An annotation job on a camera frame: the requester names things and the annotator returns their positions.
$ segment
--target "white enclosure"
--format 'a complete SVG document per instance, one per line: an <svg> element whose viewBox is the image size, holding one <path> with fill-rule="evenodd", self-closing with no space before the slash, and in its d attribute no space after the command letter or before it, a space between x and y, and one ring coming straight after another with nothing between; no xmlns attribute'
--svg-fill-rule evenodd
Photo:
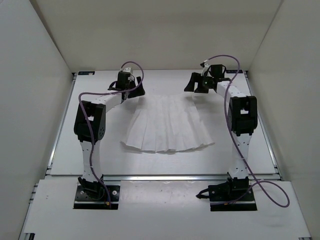
<svg viewBox="0 0 320 240"><path fill-rule="evenodd" d="M17 240L21 231L19 240L29 239L25 233L34 233L35 240L80 240L92 231L99 239L121 224L126 231L112 233L114 239L176 239L182 236L174 234L179 229L184 239L320 240L319 13L316 0L0 0L0 240ZM224 180L228 170L228 160L220 158L228 158L231 140L222 98L212 94L207 99L215 108L199 114L206 125L212 124L212 137L219 135L215 145L151 156L122 152L120 136L114 142L105 137L111 147L101 153L112 159L105 157L101 167L105 180L122 181L122 208L112 213L72 211L76 177L83 170L73 133L77 95L106 89L116 78L111 70L130 60L147 70L147 92L179 93L193 69L200 72L199 64L218 54L237 57L248 71L248 77L244 72L234 83L257 97L261 113L249 163L259 179L285 188L291 206L277 208L258 187L253 189L258 205L253 213L212 215L207 202L193 198L211 181ZM236 68L227 58L212 63ZM73 81L71 72L87 70L96 74ZM172 81L181 90L169 85ZM126 120L119 109L108 119L117 132ZM284 203L280 191L266 188ZM104 227L103 220L111 215L114 222ZM212 224L194 224L191 216L199 224L205 216ZM100 224L92 224L97 219ZM223 223L230 224L230 231L223 230ZM153 227L157 224L167 231L159 232ZM142 232L132 235L133 228Z"/></svg>
<svg viewBox="0 0 320 240"><path fill-rule="evenodd" d="M0 239L19 237L72 75L28 0L0 1Z"/></svg>
<svg viewBox="0 0 320 240"><path fill-rule="evenodd" d="M319 1L284 1L249 70L280 170L313 239L320 239L319 12Z"/></svg>
<svg viewBox="0 0 320 240"><path fill-rule="evenodd" d="M231 54L251 62L281 0L31 0L71 71L199 69ZM235 63L220 59L229 67Z"/></svg>

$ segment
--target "white cloth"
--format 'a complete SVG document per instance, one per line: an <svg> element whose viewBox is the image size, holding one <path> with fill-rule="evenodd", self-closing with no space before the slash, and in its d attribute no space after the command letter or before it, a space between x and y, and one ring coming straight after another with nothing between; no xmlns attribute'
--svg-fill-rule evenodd
<svg viewBox="0 0 320 240"><path fill-rule="evenodd" d="M139 97L122 142L150 152L180 152L214 144L192 96L185 94Z"/></svg>

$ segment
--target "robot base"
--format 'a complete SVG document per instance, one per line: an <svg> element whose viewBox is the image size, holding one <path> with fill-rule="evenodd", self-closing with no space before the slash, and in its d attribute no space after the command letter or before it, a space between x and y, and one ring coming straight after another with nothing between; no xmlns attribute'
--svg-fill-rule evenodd
<svg viewBox="0 0 320 240"><path fill-rule="evenodd" d="M211 212L257 211L255 195L252 189L249 192L247 192L247 190L230 192L228 189L228 182L208 186ZM246 195L235 203L218 204L238 199L245 193Z"/></svg>
<svg viewBox="0 0 320 240"><path fill-rule="evenodd" d="M79 184L76 188L74 197L74 209L99 209L99 210L117 210L120 197L119 185L107 185L110 193L111 205L106 204L106 196L103 195L100 199L93 199L86 194L84 188Z"/></svg>

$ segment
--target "pleated white fabric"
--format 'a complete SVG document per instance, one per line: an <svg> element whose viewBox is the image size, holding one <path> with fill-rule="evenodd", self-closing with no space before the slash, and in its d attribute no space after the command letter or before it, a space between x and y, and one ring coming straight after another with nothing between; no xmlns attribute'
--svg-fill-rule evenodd
<svg viewBox="0 0 320 240"><path fill-rule="evenodd" d="M139 97L122 142L148 152L181 152L214 144L192 96L185 94Z"/></svg>

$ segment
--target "white wall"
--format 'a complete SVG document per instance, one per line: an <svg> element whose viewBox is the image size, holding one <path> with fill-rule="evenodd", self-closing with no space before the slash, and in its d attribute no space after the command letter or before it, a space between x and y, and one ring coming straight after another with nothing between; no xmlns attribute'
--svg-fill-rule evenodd
<svg viewBox="0 0 320 240"><path fill-rule="evenodd" d="M285 0L249 77L280 170L320 239L320 1Z"/></svg>
<svg viewBox="0 0 320 240"><path fill-rule="evenodd" d="M217 54L248 69L281 0L31 0L73 72L198 69ZM235 63L219 59L230 68Z"/></svg>
<svg viewBox="0 0 320 240"><path fill-rule="evenodd" d="M28 0L0 3L0 239L19 237L72 75Z"/></svg>

